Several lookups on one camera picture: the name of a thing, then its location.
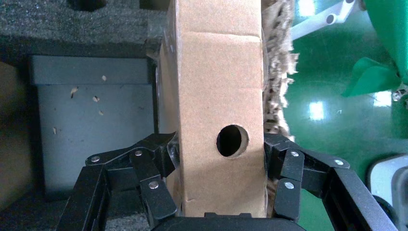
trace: gray foam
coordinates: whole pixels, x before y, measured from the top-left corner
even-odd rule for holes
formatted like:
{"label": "gray foam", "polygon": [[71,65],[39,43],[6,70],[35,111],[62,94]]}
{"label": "gray foam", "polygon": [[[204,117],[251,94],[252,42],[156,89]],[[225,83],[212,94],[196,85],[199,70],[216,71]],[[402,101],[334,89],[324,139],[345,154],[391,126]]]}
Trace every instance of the gray foam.
{"label": "gray foam", "polygon": [[0,5],[0,61],[18,65],[30,54],[145,57],[147,38],[160,39],[165,12],[139,8],[138,0],[106,0],[93,12],[66,0],[6,0]]}

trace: paper debris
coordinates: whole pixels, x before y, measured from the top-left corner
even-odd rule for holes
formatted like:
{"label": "paper debris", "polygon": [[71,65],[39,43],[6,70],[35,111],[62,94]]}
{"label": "paper debris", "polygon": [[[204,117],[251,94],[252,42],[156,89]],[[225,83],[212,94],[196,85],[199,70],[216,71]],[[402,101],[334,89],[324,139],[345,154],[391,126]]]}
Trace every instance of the paper debris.
{"label": "paper debris", "polygon": [[78,87],[71,89],[71,99],[74,97],[74,93],[78,91]]}

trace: circular hole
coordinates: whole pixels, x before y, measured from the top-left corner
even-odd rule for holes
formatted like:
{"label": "circular hole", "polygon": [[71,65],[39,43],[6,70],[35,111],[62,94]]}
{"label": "circular hole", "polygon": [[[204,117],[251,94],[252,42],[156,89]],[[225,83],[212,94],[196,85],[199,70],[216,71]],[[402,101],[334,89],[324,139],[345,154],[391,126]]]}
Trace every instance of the circular hole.
{"label": "circular hole", "polygon": [[326,23],[330,25],[330,24],[333,23],[333,21],[334,21],[334,15],[329,14],[329,16],[327,16],[327,18],[326,18]]}
{"label": "circular hole", "polygon": [[225,157],[237,157],[248,146],[248,133],[238,125],[228,125],[217,136],[217,149]]}

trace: white machine part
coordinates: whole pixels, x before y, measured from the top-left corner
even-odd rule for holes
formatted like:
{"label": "white machine part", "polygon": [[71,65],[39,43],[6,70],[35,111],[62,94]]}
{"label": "white machine part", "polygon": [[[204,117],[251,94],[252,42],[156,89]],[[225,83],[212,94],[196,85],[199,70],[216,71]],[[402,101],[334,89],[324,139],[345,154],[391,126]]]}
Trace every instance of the white machine part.
{"label": "white machine part", "polygon": [[334,6],[304,20],[291,29],[292,40],[303,37],[325,26],[344,23],[351,13],[364,10],[360,0],[343,0]]}

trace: metal pin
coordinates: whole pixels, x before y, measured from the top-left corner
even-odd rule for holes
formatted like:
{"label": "metal pin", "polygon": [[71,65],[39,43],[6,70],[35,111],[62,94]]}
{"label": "metal pin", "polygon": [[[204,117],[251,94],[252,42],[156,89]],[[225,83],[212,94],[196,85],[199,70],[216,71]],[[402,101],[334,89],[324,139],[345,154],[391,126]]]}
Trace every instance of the metal pin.
{"label": "metal pin", "polygon": [[157,181],[152,181],[149,183],[149,188],[157,189],[159,187],[159,183]]}
{"label": "metal pin", "polygon": [[334,160],[335,162],[336,162],[336,164],[338,164],[338,165],[343,165],[344,163],[343,163],[343,161],[341,161],[341,160]]}
{"label": "metal pin", "polygon": [[98,155],[96,155],[96,156],[92,157],[90,160],[95,163],[95,162],[98,162],[100,159],[101,158]]}
{"label": "metal pin", "polygon": [[294,185],[290,182],[285,182],[285,187],[288,189],[294,189]]}

